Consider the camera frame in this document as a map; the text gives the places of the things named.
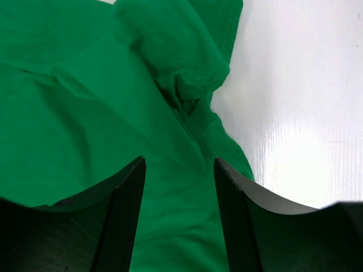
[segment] green cloth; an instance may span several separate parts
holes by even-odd
[[[53,204],[142,155],[131,271],[228,271],[213,160],[253,176],[210,101],[241,9],[241,0],[1,0],[0,196]]]

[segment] folded fabric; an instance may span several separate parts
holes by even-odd
[[[53,204],[137,156],[147,174],[131,271],[228,271],[213,181],[253,178],[210,110],[241,0],[0,2],[0,196]]]

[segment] white surface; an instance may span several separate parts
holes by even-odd
[[[313,207],[363,199],[363,1],[244,3],[212,107],[257,182]]]

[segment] white table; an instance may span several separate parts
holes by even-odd
[[[363,1],[245,0],[212,108],[258,183],[293,201],[363,199]]]

